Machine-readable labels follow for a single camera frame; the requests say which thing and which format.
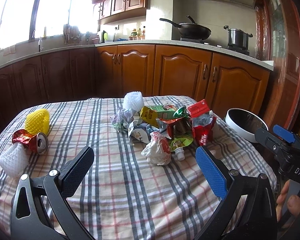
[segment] screw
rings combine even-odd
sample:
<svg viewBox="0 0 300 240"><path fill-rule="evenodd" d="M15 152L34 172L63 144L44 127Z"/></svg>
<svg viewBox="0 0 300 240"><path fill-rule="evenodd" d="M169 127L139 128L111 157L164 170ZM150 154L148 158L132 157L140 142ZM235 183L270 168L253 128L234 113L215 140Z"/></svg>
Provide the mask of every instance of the screw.
<svg viewBox="0 0 300 240"><path fill-rule="evenodd" d="M267 179L267 178L268 178L268 176L267 176L266 174L264 174L264 173L261 173L261 174L260 174L260 177L261 177L262 179Z"/></svg>
<svg viewBox="0 0 300 240"><path fill-rule="evenodd" d="M237 171L237 170L231 170L231 171L230 171L230 174L231 174L232 176L238 176L238 175L239 175L239 171Z"/></svg>
<svg viewBox="0 0 300 240"><path fill-rule="evenodd" d="M58 174L57 170L52 170L52 171L49 172L50 176L56 176L57 174Z"/></svg>
<svg viewBox="0 0 300 240"><path fill-rule="evenodd" d="M28 178L28 174L22 174L22 176L20 177L21 180L25 180Z"/></svg>

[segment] wok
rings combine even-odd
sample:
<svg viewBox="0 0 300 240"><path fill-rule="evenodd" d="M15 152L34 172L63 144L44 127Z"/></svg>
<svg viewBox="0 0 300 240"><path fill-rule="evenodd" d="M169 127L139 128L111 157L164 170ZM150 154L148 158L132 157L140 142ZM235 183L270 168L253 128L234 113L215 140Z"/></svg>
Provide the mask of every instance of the wok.
<svg viewBox="0 0 300 240"><path fill-rule="evenodd" d="M206 40L209 38L211 34L211 30L207 27L204 27L202 25L199 25L195 23L195 21L192 19L192 17L187 16L192 23L175 23L171 20L160 18L160 21L171 23L173 26L178 28L181 37L188 38L188 39L199 39L199 40Z"/></svg>

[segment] pot handle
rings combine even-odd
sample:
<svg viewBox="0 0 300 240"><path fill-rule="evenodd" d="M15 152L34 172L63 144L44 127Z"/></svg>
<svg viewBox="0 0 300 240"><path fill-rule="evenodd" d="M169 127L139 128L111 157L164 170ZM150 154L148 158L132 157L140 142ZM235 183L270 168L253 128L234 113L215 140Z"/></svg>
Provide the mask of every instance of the pot handle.
<svg viewBox="0 0 300 240"><path fill-rule="evenodd" d="M159 20L160 20L160 21L167 22L167 23L171 23L173 26L175 26L175 27L177 27L177 28L182 28L182 25L180 25L180 24L177 24L177 23L174 23L174 22L173 22L173 21L171 21L171 20L164 19L164 18L160 18Z"/></svg>
<svg viewBox="0 0 300 240"><path fill-rule="evenodd" d="M191 21L193 24L196 24L195 21L194 21L194 19L192 19L192 17L191 17L190 15L188 15L187 18L189 18L190 21Z"/></svg>

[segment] blue gripper pad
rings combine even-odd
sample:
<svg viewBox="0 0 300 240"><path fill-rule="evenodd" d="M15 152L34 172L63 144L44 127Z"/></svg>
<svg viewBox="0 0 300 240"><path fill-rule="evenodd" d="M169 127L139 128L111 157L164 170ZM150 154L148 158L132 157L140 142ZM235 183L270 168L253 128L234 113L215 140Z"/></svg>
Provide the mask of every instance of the blue gripper pad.
<svg viewBox="0 0 300 240"><path fill-rule="evenodd" d="M227 194L226 178L202 147L197 148L195 159L213 193L223 200Z"/></svg>
<svg viewBox="0 0 300 240"><path fill-rule="evenodd" d="M280 136L283 140L285 140L287 143L294 143L296 141L294 135L292 132L289 132L285 128L281 127L280 125L275 125L272 128L273 132Z"/></svg>

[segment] plaid tablecloth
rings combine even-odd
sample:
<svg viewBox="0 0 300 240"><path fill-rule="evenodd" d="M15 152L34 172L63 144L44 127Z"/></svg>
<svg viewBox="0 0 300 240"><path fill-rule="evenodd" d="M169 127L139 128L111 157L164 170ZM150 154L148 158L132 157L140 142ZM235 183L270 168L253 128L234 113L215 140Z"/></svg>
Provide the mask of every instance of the plaid tablecloth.
<svg viewBox="0 0 300 240"><path fill-rule="evenodd" d="M146 105L189 106L194 100L183 96L144 98ZM24 173L32 178L60 169L86 145L93 148L95 160L75 195L67 201L96 239L193 239L219 204L195 161L196 146L185 150L186 159L166 166L146 162L141 156L145 144L128 142L117 133L109 117L123 99L45 104L22 111L0 135L0 154L11 145L12 133L24 127L26 115L46 108L50 112L49 149L45 155L32 154ZM243 175L264 172L274 189L276 177L259 153L241 139L221 119L214 140L208 144L228 168ZM0 167L0 229L10 234L10 212L18 181ZM238 219L241 199L229 228ZM60 225L46 203L57 231Z"/></svg>

